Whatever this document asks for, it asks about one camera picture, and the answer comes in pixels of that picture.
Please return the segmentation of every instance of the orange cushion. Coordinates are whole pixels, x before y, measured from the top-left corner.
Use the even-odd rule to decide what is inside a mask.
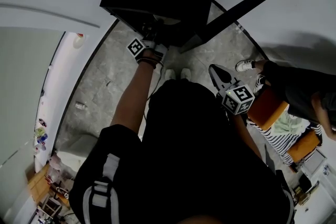
[[[267,130],[280,117],[287,105],[288,103],[278,97],[271,87],[267,87],[254,101],[247,115],[261,129]]]
[[[289,150],[287,150],[287,153],[296,163],[312,152],[319,143],[320,141],[316,136],[315,131],[311,130],[308,134],[296,142]]]

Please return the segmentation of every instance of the white sneaker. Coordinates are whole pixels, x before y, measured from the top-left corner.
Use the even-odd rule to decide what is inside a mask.
[[[166,73],[164,75],[164,79],[167,80],[171,80],[171,79],[176,79],[176,74],[175,71],[173,69],[167,69]]]
[[[258,92],[262,89],[262,87],[264,86],[263,84],[261,84],[261,79],[263,79],[265,76],[264,75],[262,75],[261,73],[259,73],[258,75],[257,75],[257,81],[256,81],[256,85],[255,85],[255,87],[254,87],[254,89],[253,89],[253,94],[254,95],[257,95],[258,94]]]
[[[253,69],[252,67],[253,60],[243,60],[236,64],[236,70],[238,72],[243,72],[245,70]]]
[[[189,68],[183,68],[181,71],[181,79],[191,80],[191,71]]]

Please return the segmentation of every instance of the shoe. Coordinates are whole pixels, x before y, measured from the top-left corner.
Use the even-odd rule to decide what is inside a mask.
[[[191,71],[189,68],[183,68],[181,71],[181,79],[191,80]]]
[[[254,87],[254,89],[253,89],[253,94],[254,94],[254,95],[257,95],[257,93],[258,93],[258,92],[262,89],[262,87],[264,86],[264,84],[261,83],[261,80],[264,79],[264,78],[265,78],[265,76],[262,75],[261,73],[259,73],[259,74],[257,75],[256,85],[255,85],[255,87]]]
[[[243,60],[243,61],[238,62],[236,64],[237,72],[243,72],[245,70],[253,69],[252,62],[254,62],[254,60]]]
[[[167,80],[171,80],[171,79],[176,79],[176,74],[175,71],[173,69],[167,69],[166,73],[164,75],[164,79]]]

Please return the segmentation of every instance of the seated person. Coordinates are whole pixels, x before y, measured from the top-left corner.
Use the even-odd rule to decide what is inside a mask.
[[[258,68],[255,91],[263,84],[272,88],[290,106],[300,112],[301,118],[319,122],[327,136],[336,141],[336,76],[313,70],[281,67],[268,60],[240,61],[236,70]]]
[[[155,59],[151,51],[144,56]],[[232,115],[229,124],[213,93],[189,81],[190,70],[181,80],[167,70],[140,141],[154,63],[139,63],[111,126],[77,173],[69,200],[79,221],[288,223],[290,200],[242,118]]]

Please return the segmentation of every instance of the sneaker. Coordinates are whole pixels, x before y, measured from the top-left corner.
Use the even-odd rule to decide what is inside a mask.
[[[259,73],[257,75],[256,85],[255,85],[255,87],[253,89],[253,94],[254,95],[256,95],[262,89],[262,87],[264,86],[264,84],[261,83],[261,80],[264,79],[264,78],[265,78],[265,76],[262,75],[261,73]]]
[[[176,79],[176,74],[175,71],[173,69],[167,69],[166,73],[164,75],[164,79],[167,80],[171,80],[171,79]]]
[[[189,68],[183,68],[181,71],[181,79],[191,80],[191,71]]]
[[[253,60],[240,61],[236,64],[236,70],[238,72],[243,72],[245,70],[253,69],[252,62],[254,61]]]

